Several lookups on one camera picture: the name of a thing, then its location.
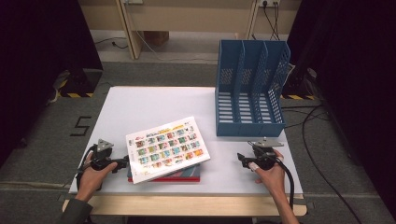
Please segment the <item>person's left hand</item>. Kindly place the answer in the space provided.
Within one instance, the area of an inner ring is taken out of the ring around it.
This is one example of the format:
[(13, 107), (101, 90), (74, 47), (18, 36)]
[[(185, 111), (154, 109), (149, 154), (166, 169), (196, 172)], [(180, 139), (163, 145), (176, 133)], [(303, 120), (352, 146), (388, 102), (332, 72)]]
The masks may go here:
[(105, 169), (100, 171), (87, 167), (80, 179), (76, 199), (87, 203), (92, 195), (100, 188), (107, 174), (111, 173), (117, 165), (116, 162), (112, 162)]

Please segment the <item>person's right hand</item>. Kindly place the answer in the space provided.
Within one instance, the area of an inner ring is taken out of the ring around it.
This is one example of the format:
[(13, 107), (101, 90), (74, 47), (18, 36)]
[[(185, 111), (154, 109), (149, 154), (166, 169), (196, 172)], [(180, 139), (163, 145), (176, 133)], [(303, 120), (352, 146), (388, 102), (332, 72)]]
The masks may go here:
[(254, 172), (258, 178), (256, 184), (264, 184), (274, 199), (285, 197), (285, 172), (279, 164), (275, 164), (269, 170), (263, 170), (255, 162), (248, 165), (249, 169)]

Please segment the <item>brown box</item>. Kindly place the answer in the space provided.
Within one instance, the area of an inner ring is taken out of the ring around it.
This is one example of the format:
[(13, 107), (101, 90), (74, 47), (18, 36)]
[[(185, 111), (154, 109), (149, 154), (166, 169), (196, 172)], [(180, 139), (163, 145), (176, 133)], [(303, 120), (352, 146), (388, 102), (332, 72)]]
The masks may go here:
[(145, 31), (145, 40), (154, 46), (161, 46), (169, 40), (169, 33), (167, 31)]

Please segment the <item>blue file rack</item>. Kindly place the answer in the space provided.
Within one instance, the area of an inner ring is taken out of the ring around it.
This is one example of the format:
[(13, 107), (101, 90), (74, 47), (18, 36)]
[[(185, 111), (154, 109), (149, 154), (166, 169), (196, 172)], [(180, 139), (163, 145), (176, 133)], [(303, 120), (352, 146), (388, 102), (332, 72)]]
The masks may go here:
[(290, 49), (284, 41), (219, 42), (215, 88), (218, 136), (278, 137), (285, 127), (280, 97)]

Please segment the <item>white picture book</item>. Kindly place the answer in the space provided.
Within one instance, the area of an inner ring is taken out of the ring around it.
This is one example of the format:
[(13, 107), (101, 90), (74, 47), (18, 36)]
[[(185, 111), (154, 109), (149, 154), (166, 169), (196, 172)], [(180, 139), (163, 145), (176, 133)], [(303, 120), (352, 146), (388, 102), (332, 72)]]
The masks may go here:
[(194, 117), (126, 135), (131, 176), (142, 183), (210, 159)]

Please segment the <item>beige wooden desk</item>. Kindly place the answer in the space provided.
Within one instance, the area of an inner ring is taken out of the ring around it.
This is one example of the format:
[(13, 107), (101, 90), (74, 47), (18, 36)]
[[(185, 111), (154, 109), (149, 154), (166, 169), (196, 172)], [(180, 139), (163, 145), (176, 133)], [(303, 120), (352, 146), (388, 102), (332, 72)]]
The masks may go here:
[(259, 0), (78, 0), (92, 30), (123, 31), (130, 57), (138, 59), (143, 31), (233, 33), (239, 39), (288, 35), (302, 0), (280, 0), (259, 7)]

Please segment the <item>red book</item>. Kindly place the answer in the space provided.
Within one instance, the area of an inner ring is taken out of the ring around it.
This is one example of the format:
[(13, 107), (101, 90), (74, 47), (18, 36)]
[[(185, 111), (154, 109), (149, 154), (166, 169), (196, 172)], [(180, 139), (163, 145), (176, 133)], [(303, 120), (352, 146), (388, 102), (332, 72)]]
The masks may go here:
[(128, 181), (132, 183), (144, 183), (144, 182), (200, 182), (200, 176), (162, 176), (157, 178), (140, 179), (136, 182), (132, 177), (128, 177)]

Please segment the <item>teal book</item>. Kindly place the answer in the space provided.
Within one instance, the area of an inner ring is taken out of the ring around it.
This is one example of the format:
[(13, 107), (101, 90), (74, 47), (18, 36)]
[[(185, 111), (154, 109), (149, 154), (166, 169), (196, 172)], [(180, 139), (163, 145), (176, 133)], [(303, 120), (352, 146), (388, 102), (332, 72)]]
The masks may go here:
[(178, 170), (170, 175), (165, 175), (165, 176), (200, 176), (200, 178), (201, 178), (200, 171), (201, 171), (200, 165), (197, 164), (192, 167), (184, 168), (184, 169)]

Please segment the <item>black curtain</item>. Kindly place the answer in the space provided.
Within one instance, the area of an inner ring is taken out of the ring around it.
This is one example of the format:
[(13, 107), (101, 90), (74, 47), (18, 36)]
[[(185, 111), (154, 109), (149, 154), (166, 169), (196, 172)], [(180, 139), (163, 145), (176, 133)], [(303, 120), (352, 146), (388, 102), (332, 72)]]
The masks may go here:
[(396, 218), (396, 0), (302, 0), (288, 45)]
[(78, 0), (0, 0), (0, 166), (63, 71), (101, 67)]

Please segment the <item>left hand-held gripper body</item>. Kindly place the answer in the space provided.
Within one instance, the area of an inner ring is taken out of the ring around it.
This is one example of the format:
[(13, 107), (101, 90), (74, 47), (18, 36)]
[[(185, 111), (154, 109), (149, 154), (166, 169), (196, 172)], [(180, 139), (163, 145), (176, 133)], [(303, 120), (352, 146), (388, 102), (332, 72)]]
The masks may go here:
[(107, 142), (106, 140), (99, 139), (97, 144), (90, 147), (91, 155), (91, 165), (96, 171), (103, 170), (110, 163), (110, 155), (112, 153), (113, 144)]

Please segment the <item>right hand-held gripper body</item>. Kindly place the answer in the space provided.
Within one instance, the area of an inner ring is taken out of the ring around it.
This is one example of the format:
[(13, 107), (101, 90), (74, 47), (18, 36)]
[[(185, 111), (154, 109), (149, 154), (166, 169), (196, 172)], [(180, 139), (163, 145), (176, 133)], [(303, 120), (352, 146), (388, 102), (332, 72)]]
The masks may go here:
[(250, 142), (255, 157), (247, 163), (250, 167), (255, 163), (261, 169), (268, 171), (274, 167), (275, 164), (280, 163), (281, 159), (275, 154), (274, 147), (283, 147), (283, 144), (273, 139), (264, 138), (257, 142)]

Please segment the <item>black striped stand base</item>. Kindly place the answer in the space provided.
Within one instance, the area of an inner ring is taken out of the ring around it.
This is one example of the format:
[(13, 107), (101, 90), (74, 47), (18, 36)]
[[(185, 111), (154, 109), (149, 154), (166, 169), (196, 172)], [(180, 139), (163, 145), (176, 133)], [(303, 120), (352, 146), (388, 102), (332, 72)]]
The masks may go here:
[(287, 75), (283, 84), (282, 97), (284, 99), (315, 99), (305, 74), (297, 71), (295, 65), (292, 63), (289, 63), (287, 66)]
[(67, 98), (91, 98), (102, 74), (101, 70), (85, 69), (83, 78), (67, 75), (58, 88), (58, 95)]

